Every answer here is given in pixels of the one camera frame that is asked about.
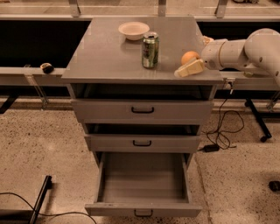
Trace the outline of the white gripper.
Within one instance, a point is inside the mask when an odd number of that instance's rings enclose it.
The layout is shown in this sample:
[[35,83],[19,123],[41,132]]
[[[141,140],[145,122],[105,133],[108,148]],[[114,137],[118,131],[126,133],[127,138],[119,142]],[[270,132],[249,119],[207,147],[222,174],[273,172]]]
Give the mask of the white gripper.
[[204,71],[205,67],[210,70],[223,69],[220,60],[220,52],[227,40],[225,38],[214,40],[213,38],[203,36],[202,42],[205,47],[202,50],[201,59],[191,58],[174,72],[176,77],[182,78],[193,74],[199,74]]

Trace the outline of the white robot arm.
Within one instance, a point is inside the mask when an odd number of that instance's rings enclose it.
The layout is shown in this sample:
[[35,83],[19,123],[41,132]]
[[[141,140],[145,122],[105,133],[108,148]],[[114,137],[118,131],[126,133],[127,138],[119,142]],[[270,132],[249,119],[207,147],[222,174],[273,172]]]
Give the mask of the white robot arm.
[[174,75],[182,78],[204,71],[233,68],[244,73],[270,75],[280,85],[280,33],[269,28],[252,32],[247,39],[216,39],[205,44],[201,55],[186,53]]

